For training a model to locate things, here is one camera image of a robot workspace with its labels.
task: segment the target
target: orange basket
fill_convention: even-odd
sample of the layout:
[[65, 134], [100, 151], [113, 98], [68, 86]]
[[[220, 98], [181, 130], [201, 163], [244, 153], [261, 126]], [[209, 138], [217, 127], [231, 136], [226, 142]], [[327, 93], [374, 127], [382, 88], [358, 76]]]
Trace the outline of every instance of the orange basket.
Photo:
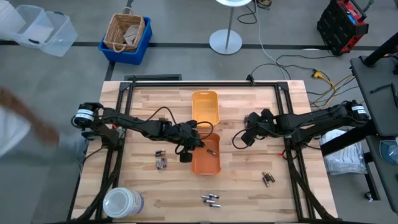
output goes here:
[[[218, 112], [218, 95], [215, 91], [194, 91], [192, 93], [192, 119], [208, 121], [213, 126], [220, 121]], [[208, 128], [209, 124], [199, 124], [198, 127]]]
[[[202, 141], [205, 143], [205, 147], [197, 147], [192, 152], [192, 171], [196, 175], [216, 175], [221, 171], [220, 136], [213, 133]], [[215, 155], [208, 152], [208, 149], [213, 151]]]

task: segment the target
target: person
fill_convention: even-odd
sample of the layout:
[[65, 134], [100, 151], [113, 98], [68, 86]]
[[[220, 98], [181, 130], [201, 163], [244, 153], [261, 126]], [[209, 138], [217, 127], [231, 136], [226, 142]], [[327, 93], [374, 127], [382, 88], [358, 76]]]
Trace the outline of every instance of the person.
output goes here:
[[46, 144], [58, 144], [59, 133], [40, 120], [10, 90], [0, 87], [0, 156], [16, 146], [30, 130]]

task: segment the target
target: table frame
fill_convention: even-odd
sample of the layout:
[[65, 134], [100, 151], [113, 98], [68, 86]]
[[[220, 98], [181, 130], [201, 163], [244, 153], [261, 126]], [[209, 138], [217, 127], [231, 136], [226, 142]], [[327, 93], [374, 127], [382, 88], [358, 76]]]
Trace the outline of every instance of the table frame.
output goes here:
[[[121, 110], [121, 104], [123, 100], [123, 93], [125, 91], [128, 91], [127, 94], [127, 101], [126, 101], [126, 109], [124, 111], [124, 114], [129, 114], [130, 112], [130, 107], [131, 107], [131, 101], [132, 101], [132, 93], [134, 88], [139, 87], [182, 87], [182, 86], [246, 86], [250, 88], [251, 86], [264, 86], [264, 87], [273, 87], [275, 90], [275, 95], [276, 95], [276, 100], [277, 100], [277, 107], [279, 114], [284, 113], [284, 109], [282, 106], [282, 98], [281, 98], [281, 90], [284, 91], [285, 93], [285, 98], [286, 98], [286, 104], [287, 104], [287, 110], [288, 113], [293, 113], [293, 106], [292, 102], [290, 99], [290, 93], [289, 93], [289, 86], [287, 82], [255, 82], [252, 79], [252, 76], [248, 76], [246, 79], [247, 81], [237, 81], [237, 82], [185, 82], [185, 81], [154, 81], [154, 82], [141, 82], [138, 81], [136, 82], [133, 80], [132, 82], [121, 82], [120, 87], [119, 87], [119, 94], [118, 94], [118, 100], [116, 103], [116, 111], [120, 112]], [[107, 218], [102, 218], [102, 201], [107, 193], [108, 189], [110, 186], [112, 188], [118, 187], [118, 182], [119, 182], [119, 174], [121, 170], [121, 161], [123, 157], [123, 147], [124, 147], [124, 142], [125, 138], [123, 137], [121, 139], [122, 145], [119, 148], [109, 148], [107, 155], [106, 155], [106, 160], [105, 160], [105, 165], [104, 165], [104, 172], [103, 172], [103, 178], [101, 181], [101, 188], [99, 190], [98, 195], [94, 198], [93, 202], [90, 204], [90, 206], [86, 209], [85, 213], [80, 216], [77, 219], [71, 219], [72, 216], [72, 211], [73, 211], [73, 206], [75, 204], [75, 199], [78, 191], [78, 186], [80, 183], [80, 178], [78, 179], [76, 183], [76, 188], [75, 188], [75, 193], [73, 196], [73, 200], [71, 202], [70, 206], [70, 211], [67, 217], [67, 220], [65, 222], [60, 222], [60, 223], [84, 223], [84, 224], [89, 224], [89, 223], [112, 223], [113, 219], [111, 217]], [[292, 191], [293, 191], [293, 198], [294, 198], [294, 203], [295, 203], [295, 208], [296, 208], [296, 213], [297, 213], [297, 219], [298, 222], [300, 223], [354, 223], [354, 222], [344, 222], [341, 220], [334, 219], [331, 215], [329, 215], [326, 210], [322, 209], [323, 207], [321, 206], [320, 202], [316, 199], [314, 194], [312, 194], [309, 186], [308, 186], [308, 178], [307, 178], [307, 173], [305, 170], [305, 164], [304, 164], [304, 159], [303, 159], [303, 154], [299, 148], [296, 148], [292, 142], [291, 139], [289, 138], [284, 138], [284, 143], [285, 143], [285, 150], [286, 150], [286, 157], [287, 157], [287, 162], [288, 162], [288, 167], [289, 167], [289, 172], [290, 172], [290, 181], [292, 184]], [[116, 156], [116, 163], [114, 165], [114, 169], [110, 173], [111, 170], [111, 161], [112, 161], [112, 155], [113, 152], [117, 151], [118, 154]], [[298, 162], [298, 167], [299, 167], [299, 172], [297, 172], [295, 165], [293, 163], [293, 156], [292, 156], [292, 151], [295, 151], [297, 154], [297, 162]], [[303, 215], [303, 210], [302, 210], [302, 204], [300, 201], [300, 195], [299, 195], [299, 189], [297, 187], [297, 184], [301, 186], [302, 190], [305, 193], [305, 200], [306, 200], [306, 205], [307, 205], [307, 210], [308, 210], [308, 216], [309, 218], [304, 218]], [[315, 208], [317, 208], [317, 212], [320, 214], [320, 216], [323, 219], [316, 219], [315, 218], [315, 212], [314, 212], [314, 205], [316, 205]], [[96, 210], [95, 214], [95, 219], [91, 219], [93, 215], [93, 212]]]

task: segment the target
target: wicker basket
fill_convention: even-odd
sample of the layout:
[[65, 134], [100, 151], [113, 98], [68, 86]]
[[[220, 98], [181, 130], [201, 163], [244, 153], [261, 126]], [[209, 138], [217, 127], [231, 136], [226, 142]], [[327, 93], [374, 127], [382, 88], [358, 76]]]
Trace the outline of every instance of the wicker basket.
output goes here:
[[[116, 13], [112, 16], [104, 38], [105, 45], [109, 49], [113, 49], [116, 53], [123, 51], [135, 52], [145, 29], [144, 18], [132, 15], [130, 7], [125, 7], [123, 11], [125, 9], [128, 9], [130, 13]], [[139, 25], [137, 37], [134, 39], [132, 45], [123, 44], [125, 42], [123, 35], [131, 25]]]

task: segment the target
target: lamp base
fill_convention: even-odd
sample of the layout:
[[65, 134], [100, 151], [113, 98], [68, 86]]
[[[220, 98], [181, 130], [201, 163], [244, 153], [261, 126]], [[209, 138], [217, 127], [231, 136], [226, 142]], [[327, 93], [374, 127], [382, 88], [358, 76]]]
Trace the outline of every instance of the lamp base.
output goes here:
[[242, 47], [242, 38], [235, 31], [231, 30], [229, 34], [228, 47], [226, 48], [227, 29], [214, 32], [210, 36], [210, 47], [219, 54], [230, 55], [239, 51]]

